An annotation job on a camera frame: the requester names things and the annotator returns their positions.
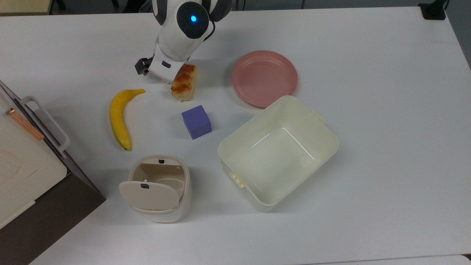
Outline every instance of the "plastic container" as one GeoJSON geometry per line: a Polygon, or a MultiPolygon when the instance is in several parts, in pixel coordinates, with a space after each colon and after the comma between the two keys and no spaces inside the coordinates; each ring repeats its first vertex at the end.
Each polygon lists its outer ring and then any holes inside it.
{"type": "Polygon", "coordinates": [[[131,168],[128,181],[119,185],[119,190],[133,210],[158,223],[179,220],[191,204],[188,168],[173,156],[141,158],[131,168]]]}
{"type": "Polygon", "coordinates": [[[281,97],[221,142],[224,172],[258,211],[269,211],[337,152],[323,122],[296,98],[281,97]]]}

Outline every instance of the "floor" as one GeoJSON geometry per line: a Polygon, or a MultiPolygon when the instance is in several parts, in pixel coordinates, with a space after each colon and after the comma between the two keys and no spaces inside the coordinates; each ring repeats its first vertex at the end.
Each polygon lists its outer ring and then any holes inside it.
{"type": "MultiPolygon", "coordinates": [[[[66,9],[60,10],[53,3],[51,13],[73,14],[109,14],[122,13],[127,0],[118,0],[120,6],[113,7],[111,0],[64,0],[66,9]]],[[[142,10],[152,12],[152,1],[142,10]]],[[[233,10],[273,10],[304,8],[366,8],[366,7],[405,7],[417,6],[431,0],[233,0],[233,10]]],[[[447,15],[461,45],[464,56],[471,67],[471,0],[450,0],[447,15]]]]}

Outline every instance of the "small trash bin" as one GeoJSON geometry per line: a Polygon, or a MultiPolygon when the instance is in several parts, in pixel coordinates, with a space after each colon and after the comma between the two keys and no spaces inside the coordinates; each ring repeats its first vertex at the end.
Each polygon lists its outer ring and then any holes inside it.
{"type": "Polygon", "coordinates": [[[188,168],[173,156],[141,158],[131,168],[128,181],[119,185],[119,190],[132,209],[158,223],[179,220],[191,204],[188,168]]]}

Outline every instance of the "table surface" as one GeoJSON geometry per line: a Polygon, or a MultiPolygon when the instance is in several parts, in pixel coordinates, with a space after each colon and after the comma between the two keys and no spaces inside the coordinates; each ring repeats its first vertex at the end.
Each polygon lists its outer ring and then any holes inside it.
{"type": "Polygon", "coordinates": [[[52,0],[0,0],[0,16],[48,15],[52,0]]]}
{"type": "Polygon", "coordinates": [[[194,98],[135,73],[160,30],[152,14],[0,17],[0,78],[36,96],[107,201],[34,264],[309,264],[471,253],[471,71],[453,29],[420,9],[231,12],[193,54],[194,98]],[[242,55],[273,50],[299,74],[294,96],[325,119],[339,151],[271,213],[225,176],[218,144],[260,112],[234,92],[242,55]],[[133,150],[113,137],[125,109],[133,150]],[[213,131],[192,140],[181,112],[202,104],[213,131]],[[126,205],[118,184],[150,154],[189,167],[193,203],[175,224],[126,205]]]}

